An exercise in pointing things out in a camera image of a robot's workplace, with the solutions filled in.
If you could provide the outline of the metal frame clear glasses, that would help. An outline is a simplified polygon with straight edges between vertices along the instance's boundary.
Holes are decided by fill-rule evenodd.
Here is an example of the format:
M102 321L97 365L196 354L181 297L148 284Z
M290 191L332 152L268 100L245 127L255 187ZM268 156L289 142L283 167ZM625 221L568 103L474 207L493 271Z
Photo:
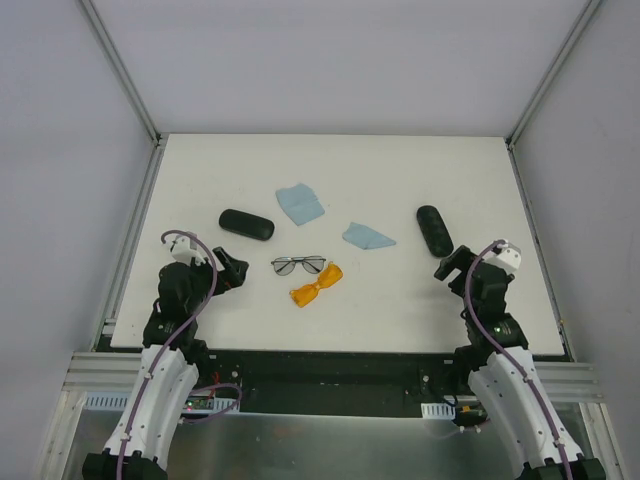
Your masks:
M310 274L321 273L327 259L320 255L310 256L293 256L293 257L278 257L271 261L271 266L274 272L279 276L287 276L291 274L298 266L303 268Z

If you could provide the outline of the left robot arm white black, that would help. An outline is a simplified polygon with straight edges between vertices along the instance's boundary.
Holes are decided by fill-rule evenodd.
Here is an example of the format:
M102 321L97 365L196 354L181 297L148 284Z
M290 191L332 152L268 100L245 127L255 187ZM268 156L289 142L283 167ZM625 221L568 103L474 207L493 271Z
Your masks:
M196 337L197 316L212 297L244 284L246 261L223 248L173 250L159 272L158 296L143 331L141 363L120 419L99 453L86 455L85 479L165 479L175 431L189 399L224 390L238 407L242 389L222 383L208 347Z

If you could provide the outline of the orange safety glasses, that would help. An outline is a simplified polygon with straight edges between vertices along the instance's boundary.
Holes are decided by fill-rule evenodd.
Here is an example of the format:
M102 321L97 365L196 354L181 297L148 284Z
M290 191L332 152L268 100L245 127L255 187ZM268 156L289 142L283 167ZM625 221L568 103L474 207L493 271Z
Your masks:
M303 308L315 300L321 290L332 287L342 278L342 270L334 263L330 263L318 275L315 282L291 290L289 296L299 308Z

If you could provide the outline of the light blue cloth back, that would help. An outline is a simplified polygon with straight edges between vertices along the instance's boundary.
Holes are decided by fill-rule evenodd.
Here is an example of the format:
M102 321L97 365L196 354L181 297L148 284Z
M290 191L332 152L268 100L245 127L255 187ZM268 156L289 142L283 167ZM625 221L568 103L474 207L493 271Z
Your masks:
M281 188L275 192L279 206L296 225L302 226L325 214L315 192L306 184Z

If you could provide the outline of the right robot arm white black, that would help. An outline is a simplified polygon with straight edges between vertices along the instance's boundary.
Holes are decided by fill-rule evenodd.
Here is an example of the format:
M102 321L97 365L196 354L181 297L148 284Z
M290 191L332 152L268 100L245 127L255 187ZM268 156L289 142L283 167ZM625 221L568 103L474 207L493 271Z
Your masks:
M521 252L497 240L481 253L460 246L434 276L464 304L469 345L454 353L452 387L474 394L503 442L517 479L604 479L560 420L537 373L528 340L508 313L506 293Z

